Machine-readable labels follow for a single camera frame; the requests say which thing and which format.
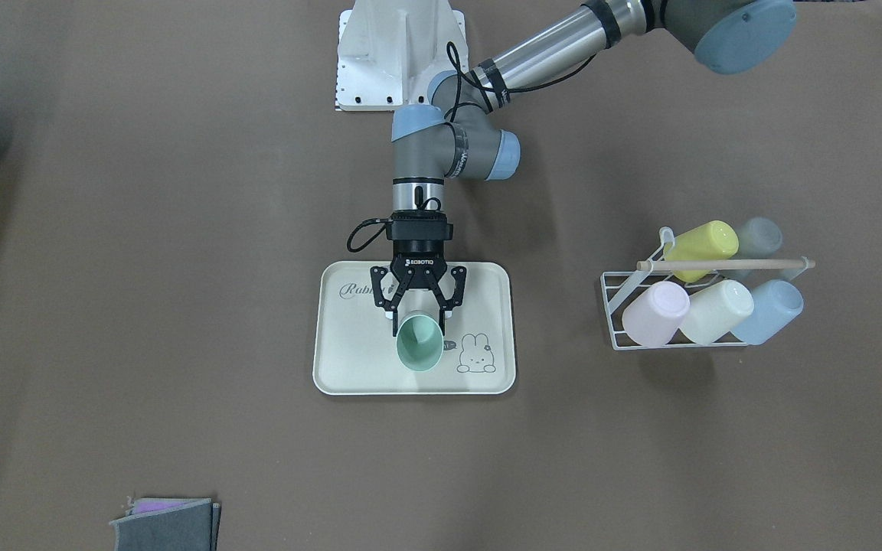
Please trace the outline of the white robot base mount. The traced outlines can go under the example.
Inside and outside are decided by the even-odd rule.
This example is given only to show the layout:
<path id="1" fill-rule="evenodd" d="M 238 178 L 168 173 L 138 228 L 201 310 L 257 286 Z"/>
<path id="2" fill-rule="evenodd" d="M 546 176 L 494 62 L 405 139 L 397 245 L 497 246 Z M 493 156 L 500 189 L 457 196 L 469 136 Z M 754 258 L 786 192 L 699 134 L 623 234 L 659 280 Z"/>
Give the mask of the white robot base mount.
<path id="1" fill-rule="evenodd" d="M 335 108 L 392 111 L 426 102 L 451 69 L 446 45 L 468 56 L 466 19 L 448 1 L 357 1 L 338 19 Z"/>

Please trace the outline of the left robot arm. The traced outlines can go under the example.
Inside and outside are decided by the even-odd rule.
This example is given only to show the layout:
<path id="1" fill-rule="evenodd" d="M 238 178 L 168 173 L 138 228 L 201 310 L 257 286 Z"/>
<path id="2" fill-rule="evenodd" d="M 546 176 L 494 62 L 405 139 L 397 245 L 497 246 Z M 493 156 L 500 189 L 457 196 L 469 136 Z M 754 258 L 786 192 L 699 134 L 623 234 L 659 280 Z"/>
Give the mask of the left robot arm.
<path id="1" fill-rule="evenodd" d="M 392 334 L 399 332 L 401 302 L 412 290 L 433 293 L 439 328 L 462 306 L 468 272 L 449 268 L 444 256 L 454 236 L 444 184 L 508 179 L 521 159 L 518 137 L 494 128 L 491 112 L 514 96 L 563 83 L 599 52 L 655 29 L 675 36 L 715 73 L 746 72 L 784 45 L 796 21 L 793 1 L 586 1 L 468 72 L 456 45 L 448 43 L 451 70 L 431 80 L 426 101 L 399 109 L 393 119 L 393 210 L 379 222 L 393 257 L 371 270 L 374 303 L 391 321 Z"/>

